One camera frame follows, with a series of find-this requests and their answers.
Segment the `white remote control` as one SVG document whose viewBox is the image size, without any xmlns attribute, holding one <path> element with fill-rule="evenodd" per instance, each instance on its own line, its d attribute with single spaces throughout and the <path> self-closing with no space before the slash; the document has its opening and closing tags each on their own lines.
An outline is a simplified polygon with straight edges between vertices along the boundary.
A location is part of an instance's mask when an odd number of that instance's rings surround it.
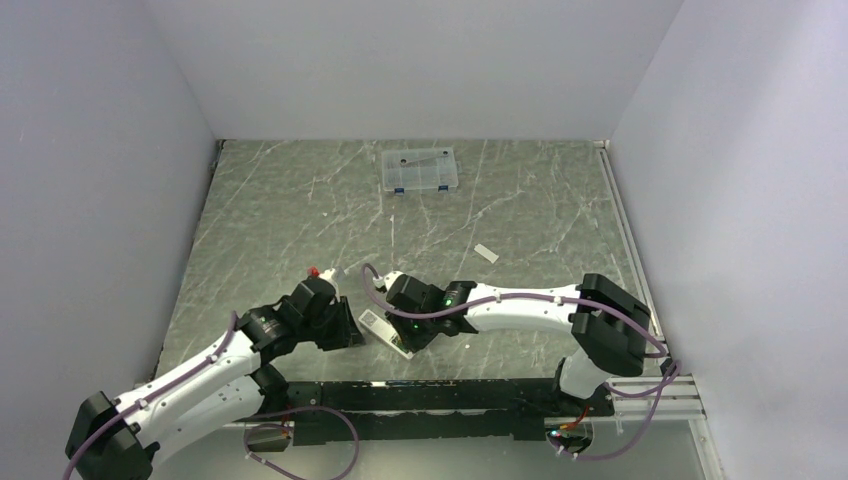
<svg viewBox="0 0 848 480">
<path fill-rule="evenodd" d="M 414 353 L 406 347 L 391 323 L 382 316 L 377 315 L 370 309 L 366 309 L 356 319 L 356 322 L 362 329 L 366 330 L 402 358 L 411 360 L 414 357 Z"/>
</svg>

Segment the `white battery cover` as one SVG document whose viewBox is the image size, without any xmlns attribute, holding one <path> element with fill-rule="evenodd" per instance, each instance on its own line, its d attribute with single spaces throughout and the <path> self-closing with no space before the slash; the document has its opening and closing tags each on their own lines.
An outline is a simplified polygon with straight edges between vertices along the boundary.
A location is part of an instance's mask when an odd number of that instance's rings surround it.
<svg viewBox="0 0 848 480">
<path fill-rule="evenodd" d="M 484 258 L 486 261 L 494 264 L 499 259 L 499 255 L 490 250 L 488 247 L 482 244 L 476 244 L 474 246 L 474 252 Z"/>
</svg>

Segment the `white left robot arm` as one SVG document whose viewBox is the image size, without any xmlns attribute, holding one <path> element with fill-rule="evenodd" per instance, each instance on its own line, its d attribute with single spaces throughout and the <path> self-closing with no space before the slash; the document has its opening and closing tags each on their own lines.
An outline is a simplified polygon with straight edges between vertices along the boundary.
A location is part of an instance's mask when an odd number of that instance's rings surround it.
<svg viewBox="0 0 848 480">
<path fill-rule="evenodd" d="M 63 473 L 84 479 L 147 479 L 178 451 L 227 423 L 272 420 L 288 383 L 272 362 L 299 344 L 328 351 L 361 343 L 337 272 L 311 271 L 276 303 L 233 314 L 222 336 L 161 377 L 79 407 Z"/>
</svg>

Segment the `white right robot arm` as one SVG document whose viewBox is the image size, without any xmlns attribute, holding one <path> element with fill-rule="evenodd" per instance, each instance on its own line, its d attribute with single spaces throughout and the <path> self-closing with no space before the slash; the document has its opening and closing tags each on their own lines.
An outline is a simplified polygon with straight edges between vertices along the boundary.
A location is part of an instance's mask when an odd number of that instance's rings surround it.
<svg viewBox="0 0 848 480">
<path fill-rule="evenodd" d="M 648 357 L 651 313 L 607 277 L 548 289 L 454 281 L 445 288 L 393 271 L 371 281 L 375 302 L 411 352 L 436 336 L 494 330 L 567 333 L 578 345 L 557 367 L 551 401 L 574 415 L 613 377 L 640 376 Z"/>
</svg>

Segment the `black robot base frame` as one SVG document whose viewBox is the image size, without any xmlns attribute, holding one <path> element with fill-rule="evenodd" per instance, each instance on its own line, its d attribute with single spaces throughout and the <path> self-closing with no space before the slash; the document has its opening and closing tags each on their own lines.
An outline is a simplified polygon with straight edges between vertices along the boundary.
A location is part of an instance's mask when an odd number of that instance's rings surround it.
<svg viewBox="0 0 848 480">
<path fill-rule="evenodd" d="M 510 437 L 541 441 L 547 426 L 578 417 L 611 417 L 612 395 L 587 399 L 559 391 L 552 378 L 479 380 L 287 381 L 266 370 L 260 407 L 245 421 L 285 420 L 297 446 L 348 440 Z"/>
</svg>

